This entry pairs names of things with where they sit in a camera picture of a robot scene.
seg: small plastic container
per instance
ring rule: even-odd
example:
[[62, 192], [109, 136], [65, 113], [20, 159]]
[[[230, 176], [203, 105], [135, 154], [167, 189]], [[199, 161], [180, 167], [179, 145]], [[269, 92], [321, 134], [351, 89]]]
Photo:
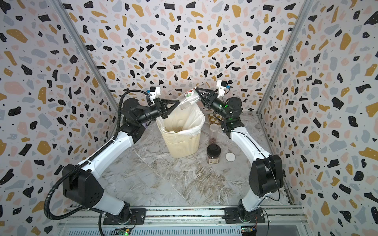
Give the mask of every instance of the small plastic container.
[[217, 124], [210, 125], [209, 132], [209, 144], [215, 144], [217, 142], [219, 126]]
[[208, 154], [208, 164], [216, 164], [219, 163], [219, 156], [221, 149], [216, 144], [210, 144], [206, 150]]
[[[199, 88], [209, 88], [206, 83], [197, 84], [197, 87]], [[178, 107], [180, 107], [181, 110], [184, 110], [185, 108], [190, 107], [191, 105], [197, 103], [200, 99], [200, 96], [195, 91], [195, 88], [189, 89], [185, 93], [181, 94], [181, 96], [178, 97], [178, 100], [180, 101], [180, 104]], [[201, 94], [202, 96], [206, 97], [207, 92], [203, 92]]]

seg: jar lid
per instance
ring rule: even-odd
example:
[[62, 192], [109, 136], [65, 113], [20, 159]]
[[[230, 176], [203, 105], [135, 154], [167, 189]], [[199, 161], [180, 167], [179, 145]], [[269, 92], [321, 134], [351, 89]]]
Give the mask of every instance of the jar lid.
[[210, 131], [211, 132], [217, 132], [219, 130], [219, 126], [215, 123], [210, 125]]
[[210, 144], [206, 150], [210, 157], [219, 157], [220, 151], [220, 147], [217, 144]]
[[228, 160], [229, 162], [233, 162], [235, 160], [235, 154], [227, 153], [226, 154], [226, 160]]

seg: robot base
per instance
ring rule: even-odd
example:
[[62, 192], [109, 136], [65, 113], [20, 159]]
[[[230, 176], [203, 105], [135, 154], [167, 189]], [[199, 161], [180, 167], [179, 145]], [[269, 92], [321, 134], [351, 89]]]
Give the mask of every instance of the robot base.
[[112, 214], [107, 214], [105, 217], [103, 225], [117, 225], [117, 224], [129, 224], [129, 225], [142, 225], [144, 224], [144, 217], [146, 215], [146, 209], [144, 208], [129, 208], [127, 207], [128, 214], [124, 215], [123, 218], [127, 219], [121, 220]]
[[226, 224], [237, 224], [237, 223], [265, 223], [265, 217], [262, 211], [262, 208], [258, 208], [251, 212], [245, 212], [243, 215], [240, 215], [239, 208], [225, 208], [225, 216], [223, 217], [226, 220]]

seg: metal corner post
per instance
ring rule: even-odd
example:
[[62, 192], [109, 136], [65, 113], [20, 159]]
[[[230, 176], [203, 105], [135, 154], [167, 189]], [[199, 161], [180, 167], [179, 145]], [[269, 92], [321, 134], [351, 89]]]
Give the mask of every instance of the metal corner post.
[[294, 45], [295, 40], [298, 37], [298, 34], [302, 28], [302, 25], [308, 15], [308, 12], [310, 11], [311, 6], [313, 5], [314, 0], [305, 0], [302, 8], [299, 12], [299, 16], [297, 21], [295, 22], [295, 25], [293, 27], [293, 32], [291, 33], [289, 40], [287, 44], [285, 45], [285, 48], [283, 49], [283, 52], [281, 54], [281, 57], [278, 61], [277, 67], [272, 75], [272, 79], [269, 81], [269, 84], [265, 90], [265, 93], [263, 95], [263, 98], [260, 102], [259, 108], [257, 109], [257, 114], [261, 114], [261, 111], [266, 103], [266, 101], [269, 98], [269, 93], [272, 91], [274, 84], [277, 82], [278, 75], [281, 73], [281, 70], [285, 64], [285, 61], [287, 60], [287, 57], [290, 54], [290, 50]]
[[90, 54], [88, 53], [87, 48], [85, 47], [84, 43], [81, 41], [80, 35], [77, 32], [75, 26], [73, 25], [70, 17], [68, 16], [67, 11], [64, 9], [61, 0], [50, 0], [50, 3], [54, 10], [57, 12], [58, 16], [62, 20], [65, 28], [69, 32], [72, 37], [72, 40], [76, 44], [79, 52], [83, 56], [84, 60], [88, 64], [89, 68], [94, 73], [95, 77], [97, 78], [98, 83], [101, 85], [101, 89], [104, 92], [105, 96], [108, 98], [111, 106], [113, 107], [115, 112], [118, 112], [118, 104], [114, 99], [112, 93], [109, 91], [108, 86], [106, 85], [105, 81], [102, 79], [102, 75], [100, 71], [97, 69], [95, 62], [92, 60]]

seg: mounting plate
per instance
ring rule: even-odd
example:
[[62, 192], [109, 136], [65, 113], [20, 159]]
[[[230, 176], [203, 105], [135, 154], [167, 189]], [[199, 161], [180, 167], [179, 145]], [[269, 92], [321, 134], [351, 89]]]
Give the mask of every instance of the mounting plate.
[[[263, 214], [262, 212], [262, 208], [258, 208], [257, 210], [251, 212], [251, 214], [253, 215], [256, 215], [257, 217], [257, 223], [265, 223], [265, 217], [264, 215], [261, 216], [261, 214]], [[244, 223], [242, 220], [240, 220], [239, 218], [239, 214], [238, 214], [238, 211], [237, 211], [237, 208], [231, 208], [231, 207], [226, 207], [225, 208], [225, 218], [226, 218], [226, 224], [238, 224], [238, 223]]]
[[[146, 217], [146, 209], [145, 208], [130, 208], [130, 215], [131, 215], [131, 222], [129, 225], [142, 225], [144, 224], [144, 219]], [[112, 222], [110, 217], [105, 218], [103, 225], [120, 225], [116, 222]]]

